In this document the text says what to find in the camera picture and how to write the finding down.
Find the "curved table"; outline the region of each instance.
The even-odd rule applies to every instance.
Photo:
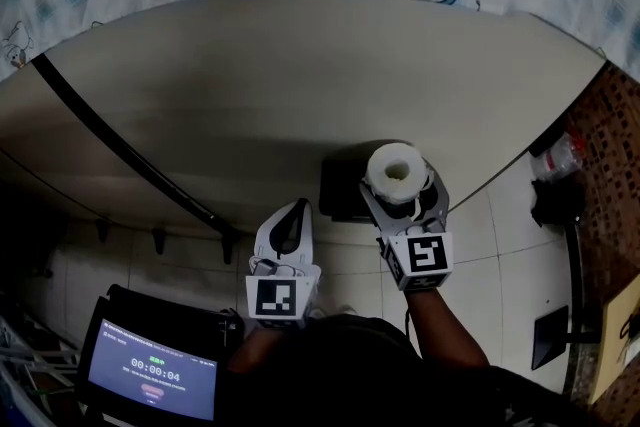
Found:
[[[415,144],[454,206],[603,63],[528,15],[412,0],[188,1],[47,56],[129,144],[245,231],[297,197],[316,202],[322,158],[373,139]],[[65,202],[74,215],[210,236],[105,149],[31,65],[0,88],[0,147],[94,211]],[[40,187],[9,161],[0,177]],[[315,227],[318,240],[375,244],[370,227],[332,224],[317,209]]]

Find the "white tile floor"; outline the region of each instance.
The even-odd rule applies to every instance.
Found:
[[[566,355],[530,370],[534,321],[571,300],[564,239],[531,219],[530,182],[525,155],[449,215],[455,270],[441,292],[491,363],[561,391]],[[50,327],[76,342],[98,296],[113,283],[246,315],[244,275],[252,251],[253,239],[244,238],[227,266],[217,241],[168,237],[158,256],[149,233],[113,229],[101,244],[93,225],[74,223],[53,255],[54,277],[29,280],[23,296]],[[323,269],[320,307],[331,313],[348,305],[404,330],[404,296],[375,247],[317,244],[315,261]]]

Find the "digital clock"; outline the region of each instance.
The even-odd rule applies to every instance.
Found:
[[[165,372],[164,370],[162,370],[162,368],[156,367],[154,365],[145,365],[144,361],[142,361],[141,359],[132,358],[131,366],[139,370],[144,370],[145,372],[150,372],[151,374],[157,375],[158,377],[166,377],[171,381],[180,382],[180,374]]]

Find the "person's hand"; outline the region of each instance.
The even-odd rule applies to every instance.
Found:
[[[285,334],[276,329],[254,329],[229,361],[227,369],[237,374],[248,374],[264,363]]]

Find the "floor tile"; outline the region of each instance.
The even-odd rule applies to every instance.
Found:
[[[237,275],[134,262],[131,290],[212,311],[236,308]]]
[[[455,265],[440,288],[445,302],[487,355],[502,361],[502,294],[498,258]]]
[[[127,287],[130,258],[102,253],[86,247],[63,245],[67,257],[67,332],[83,341],[98,301],[111,285]]]
[[[564,240],[500,256],[504,308],[502,364],[561,392],[569,352],[531,370],[536,319],[571,305],[569,255]]]
[[[236,244],[233,248],[231,264],[227,265],[224,263],[220,240],[167,235],[161,255],[156,253],[150,232],[136,231],[133,240],[134,260],[191,269],[235,273],[238,265],[238,251],[239,244]]]
[[[447,231],[453,234],[455,263],[498,254],[486,188],[478,191],[449,214]]]
[[[65,294],[67,286],[67,255],[56,248],[49,258],[51,278],[22,278],[18,283],[18,296],[27,308],[49,329],[67,336]]]
[[[324,276],[336,274],[368,274],[380,272],[380,250],[374,246],[315,244],[313,263]]]
[[[539,227],[531,217],[535,201],[532,180],[530,155],[525,153],[487,187],[500,254],[544,244],[563,236],[560,229]]]
[[[327,315],[353,308],[362,317],[382,318],[382,281],[380,273],[322,276],[315,306]]]

